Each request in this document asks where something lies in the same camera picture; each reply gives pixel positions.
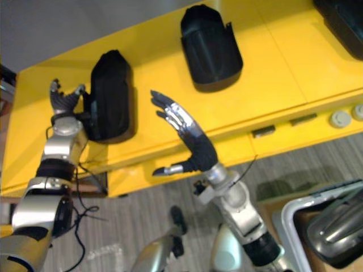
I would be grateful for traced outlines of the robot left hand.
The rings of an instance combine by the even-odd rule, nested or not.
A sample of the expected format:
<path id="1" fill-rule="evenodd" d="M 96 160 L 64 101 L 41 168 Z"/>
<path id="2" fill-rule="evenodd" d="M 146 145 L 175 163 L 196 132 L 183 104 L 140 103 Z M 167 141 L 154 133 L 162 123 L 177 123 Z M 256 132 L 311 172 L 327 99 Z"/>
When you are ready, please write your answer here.
<path id="1" fill-rule="evenodd" d="M 52 80 L 49 88 L 50 104 L 55 115 L 74 115 L 75 107 L 79 98 L 86 92 L 86 86 L 80 84 L 72 93 L 64 94 L 60 92 L 60 82 L 58 79 Z"/>

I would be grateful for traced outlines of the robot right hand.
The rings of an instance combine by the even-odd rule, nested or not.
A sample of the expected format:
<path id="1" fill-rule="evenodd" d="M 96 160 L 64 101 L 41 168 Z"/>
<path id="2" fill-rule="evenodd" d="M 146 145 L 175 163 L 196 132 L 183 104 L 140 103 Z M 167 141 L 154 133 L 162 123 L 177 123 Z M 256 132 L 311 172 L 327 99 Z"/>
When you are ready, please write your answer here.
<path id="1" fill-rule="evenodd" d="M 171 176 L 186 172 L 206 172 L 218 163 L 218 155 L 212 141 L 205 134 L 197 121 L 176 101 L 151 90 L 151 102 L 161 110 L 157 116 L 165 120 L 177 132 L 191 156 L 184 161 L 168 167 L 161 167 L 153 176 Z"/>

